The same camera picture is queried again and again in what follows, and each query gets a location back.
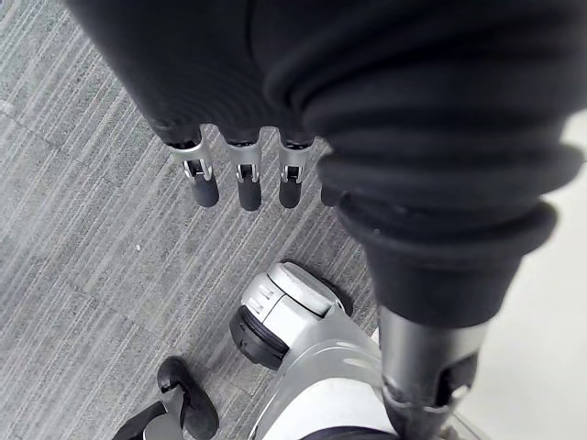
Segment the striped gray carpet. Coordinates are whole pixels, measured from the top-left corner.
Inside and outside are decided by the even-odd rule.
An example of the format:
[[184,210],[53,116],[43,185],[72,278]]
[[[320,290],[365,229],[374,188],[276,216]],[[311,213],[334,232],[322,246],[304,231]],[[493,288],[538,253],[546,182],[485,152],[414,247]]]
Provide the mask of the striped gray carpet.
[[[181,170],[54,1],[0,8],[0,440],[109,439],[156,395],[156,369],[185,356],[244,439],[271,376],[233,347],[243,287],[273,261],[302,261],[374,308],[358,246],[319,199],[277,198],[278,141],[262,134],[264,203],[238,207],[209,127],[221,201],[198,208]],[[319,145],[314,157],[325,150]]]

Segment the robotic hand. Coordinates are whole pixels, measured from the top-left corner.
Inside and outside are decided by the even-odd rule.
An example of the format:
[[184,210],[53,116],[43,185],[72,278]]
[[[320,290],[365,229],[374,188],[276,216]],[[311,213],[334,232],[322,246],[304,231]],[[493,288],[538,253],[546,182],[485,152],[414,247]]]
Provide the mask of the robotic hand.
[[[403,438],[430,438],[471,388],[521,258],[556,223],[540,196],[582,164],[559,137],[587,103],[587,4],[66,3],[207,188],[202,205],[218,194],[200,124],[224,133],[250,210],[256,139],[231,132],[269,125],[329,142],[320,177],[345,194],[339,217],[366,250],[381,307],[387,413]],[[300,170],[283,156],[294,205]]]

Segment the metal joint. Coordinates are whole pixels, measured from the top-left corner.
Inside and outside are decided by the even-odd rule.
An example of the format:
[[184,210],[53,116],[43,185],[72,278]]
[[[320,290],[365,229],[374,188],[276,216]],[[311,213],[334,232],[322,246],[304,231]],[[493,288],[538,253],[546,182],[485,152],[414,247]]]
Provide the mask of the metal joint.
[[258,182],[260,178],[260,143],[250,143],[245,145],[231,145],[225,141],[228,149],[230,162],[235,169],[237,180],[243,182],[246,177],[244,168],[250,166],[250,175],[253,182]]
[[290,172],[297,169],[296,183],[302,183],[306,175],[307,162],[314,144],[304,148],[289,148],[284,144],[279,148],[279,168],[282,182],[287,182],[290,178]]
[[207,181],[212,179],[212,156],[205,137],[202,137],[200,143],[191,148],[175,148],[169,145],[167,148],[173,158],[182,163],[183,172],[188,179],[194,179],[198,174],[203,175]]

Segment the white wall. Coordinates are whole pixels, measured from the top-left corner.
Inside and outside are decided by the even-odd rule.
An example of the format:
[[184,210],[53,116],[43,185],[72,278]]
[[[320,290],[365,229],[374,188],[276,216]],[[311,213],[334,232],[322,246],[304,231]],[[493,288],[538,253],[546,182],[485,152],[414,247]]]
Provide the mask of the white wall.
[[[564,138],[587,153],[587,113]],[[548,198],[558,228],[524,260],[460,407],[496,440],[587,438],[587,170]]]

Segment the black rubber wheel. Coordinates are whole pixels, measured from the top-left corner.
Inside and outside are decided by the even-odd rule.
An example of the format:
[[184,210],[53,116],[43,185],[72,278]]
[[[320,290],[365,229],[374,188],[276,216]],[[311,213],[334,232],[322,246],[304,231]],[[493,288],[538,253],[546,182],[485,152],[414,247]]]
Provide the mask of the black rubber wheel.
[[279,201],[284,208],[295,208],[300,203],[301,196],[302,183],[298,183],[293,177],[290,177],[287,181],[280,181]]
[[183,427],[196,440],[210,440],[218,430],[218,413],[180,357],[166,358],[157,372],[161,392],[181,385],[184,391]]
[[278,370],[290,349],[246,305],[241,305],[230,320],[230,334],[248,360],[268,369]]
[[247,176],[238,182],[238,199],[245,211],[257,211],[260,207],[260,181]]
[[212,179],[207,181],[202,174],[196,174],[192,183],[194,198],[200,206],[210,208],[218,203],[220,195],[218,194],[218,185],[216,176],[212,174]]
[[336,206],[338,204],[338,200],[342,194],[332,188],[328,188],[326,185],[322,185],[322,190],[320,191],[320,198],[322,199],[322,203],[326,206]]

